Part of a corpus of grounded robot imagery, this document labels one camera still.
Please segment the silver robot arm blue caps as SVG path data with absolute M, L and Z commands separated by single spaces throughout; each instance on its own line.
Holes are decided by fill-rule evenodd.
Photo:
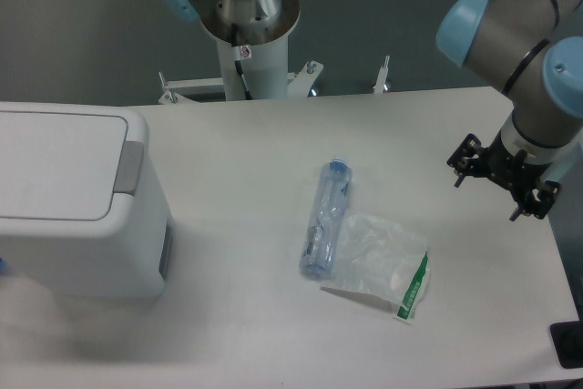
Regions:
M 507 190 L 514 216 L 543 219 L 561 191 L 554 174 L 582 129 L 582 40 L 550 37 L 582 0 L 458 0 L 438 49 L 512 103 L 493 142 L 465 137 L 447 163 L 459 179 Z

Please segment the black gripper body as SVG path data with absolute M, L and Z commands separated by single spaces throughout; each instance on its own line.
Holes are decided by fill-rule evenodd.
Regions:
M 512 155 L 503 145 L 491 145 L 486 150 L 487 177 L 508 190 L 514 200 L 527 200 L 533 197 L 532 192 L 546 170 L 545 164 L 533 164 L 529 159 L 524 148 Z

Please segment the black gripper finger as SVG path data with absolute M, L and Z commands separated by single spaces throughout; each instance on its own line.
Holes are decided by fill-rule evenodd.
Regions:
M 560 184 L 552 180 L 537 179 L 532 188 L 514 185 L 510 193 L 517 204 L 509 218 L 511 221 L 519 216 L 534 216 L 542 220 L 554 206 L 560 193 Z
M 457 176 L 454 187 L 459 188 L 466 177 L 485 178 L 490 175 L 486 148 L 478 137 L 468 134 L 446 162 Z

